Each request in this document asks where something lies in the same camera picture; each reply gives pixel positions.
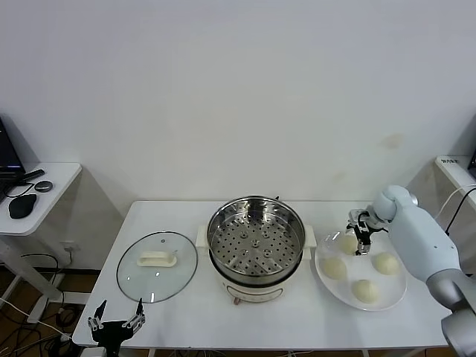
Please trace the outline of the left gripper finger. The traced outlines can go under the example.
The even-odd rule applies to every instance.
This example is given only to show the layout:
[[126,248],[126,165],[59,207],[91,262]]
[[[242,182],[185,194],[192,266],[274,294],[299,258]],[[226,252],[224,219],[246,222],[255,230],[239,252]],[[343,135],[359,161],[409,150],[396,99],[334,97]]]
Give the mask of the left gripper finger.
[[101,319],[106,308],[106,300],[104,300],[95,310],[92,317],[88,318],[88,325],[90,330],[99,330],[103,328]]
[[138,305],[137,305],[137,309],[135,311],[135,315],[132,316],[125,323],[125,327],[127,329],[140,329],[144,323],[145,323],[144,307],[143,307],[143,301],[142,301],[142,299],[140,299],[138,301]]

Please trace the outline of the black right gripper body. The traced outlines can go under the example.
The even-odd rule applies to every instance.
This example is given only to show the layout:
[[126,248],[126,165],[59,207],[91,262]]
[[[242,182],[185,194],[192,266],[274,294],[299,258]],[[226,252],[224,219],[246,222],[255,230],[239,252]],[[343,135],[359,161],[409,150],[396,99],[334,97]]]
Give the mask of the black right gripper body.
[[374,228],[367,225],[366,222],[357,222],[353,225],[354,233],[359,242],[371,242],[371,236],[376,232]]

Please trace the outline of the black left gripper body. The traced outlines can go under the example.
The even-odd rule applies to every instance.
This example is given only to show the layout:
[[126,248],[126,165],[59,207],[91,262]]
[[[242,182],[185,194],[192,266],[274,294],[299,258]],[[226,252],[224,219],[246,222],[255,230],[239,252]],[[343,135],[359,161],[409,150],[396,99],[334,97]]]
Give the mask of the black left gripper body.
[[134,329],[126,326],[126,321],[108,321],[102,324],[102,329],[92,332],[92,338],[98,347],[106,349],[107,356],[119,356],[120,346],[131,339]]

